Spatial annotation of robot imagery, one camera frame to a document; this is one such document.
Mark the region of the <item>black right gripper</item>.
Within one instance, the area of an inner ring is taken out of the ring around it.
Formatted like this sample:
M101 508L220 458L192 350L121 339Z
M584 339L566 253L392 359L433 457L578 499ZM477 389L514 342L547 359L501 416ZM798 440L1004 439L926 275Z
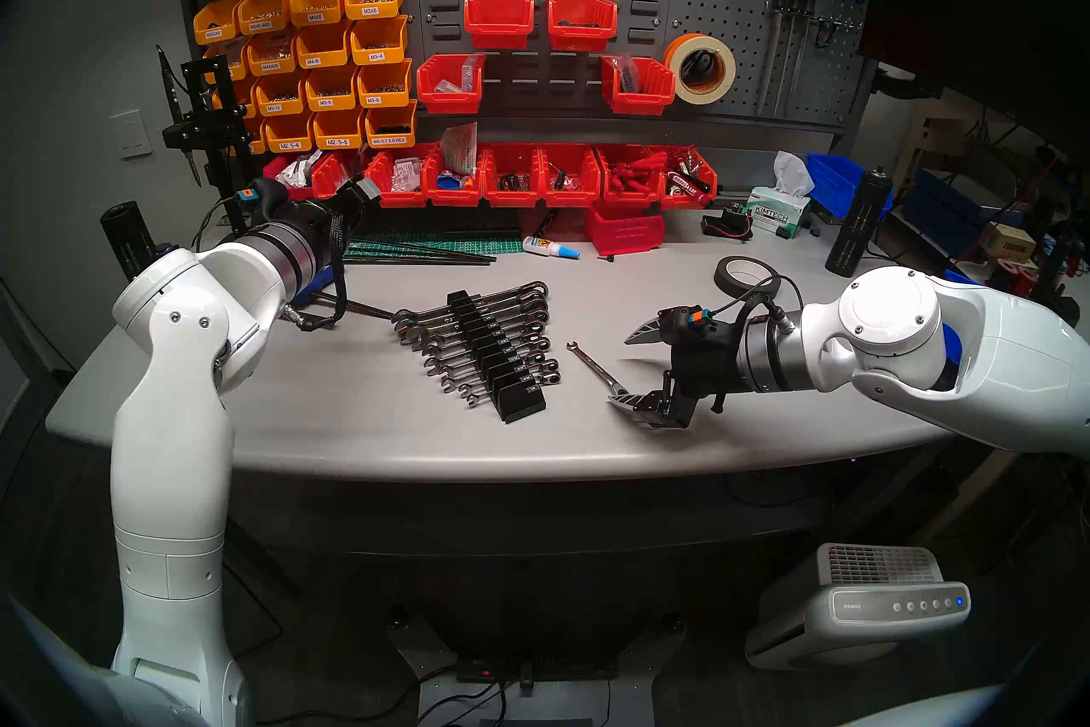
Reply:
M722 322L707 310L661 310L625 338L625 346L670 347L669 385L647 393L614 392L609 403L647 427L687 428L697 405L712 398L711 412L723 414L732 393L746 391L737 363L743 322Z

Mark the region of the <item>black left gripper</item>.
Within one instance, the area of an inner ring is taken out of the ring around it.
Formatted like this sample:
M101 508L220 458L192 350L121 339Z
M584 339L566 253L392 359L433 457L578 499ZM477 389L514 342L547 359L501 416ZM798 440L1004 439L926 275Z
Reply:
M382 211L382 190L371 178L355 178L319 203L329 215L330 251L344 253L358 230L366 230Z

